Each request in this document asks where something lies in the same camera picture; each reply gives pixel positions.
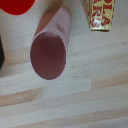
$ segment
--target can lid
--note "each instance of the can lid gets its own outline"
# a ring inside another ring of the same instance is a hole
[[[35,0],[0,0],[0,8],[12,15],[26,13],[34,4]]]

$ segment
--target cardboard box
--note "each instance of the cardboard box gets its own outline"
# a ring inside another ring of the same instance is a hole
[[[115,0],[80,0],[91,30],[109,31]]]
[[[1,42],[1,38],[0,38],[0,69],[4,63],[4,51],[3,51],[3,47],[2,47],[2,42]]]

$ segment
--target light wood surface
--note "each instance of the light wood surface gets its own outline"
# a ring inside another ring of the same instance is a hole
[[[41,16],[62,1],[36,0],[21,16],[0,10],[0,128],[128,128],[128,0],[116,0],[110,32],[89,30],[79,0],[63,3],[71,11],[68,63],[50,82],[34,72],[29,51]]]

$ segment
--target red object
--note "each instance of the red object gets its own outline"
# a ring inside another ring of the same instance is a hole
[[[26,13],[34,4],[35,0],[0,0],[0,8],[12,15]]]

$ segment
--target wooden table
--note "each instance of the wooden table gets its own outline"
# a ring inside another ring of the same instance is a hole
[[[68,65],[50,82],[29,52],[41,16],[62,1],[36,0],[21,16],[0,10],[0,128],[128,128],[128,0],[116,0],[110,32],[91,32],[79,1],[63,2],[72,14]]]

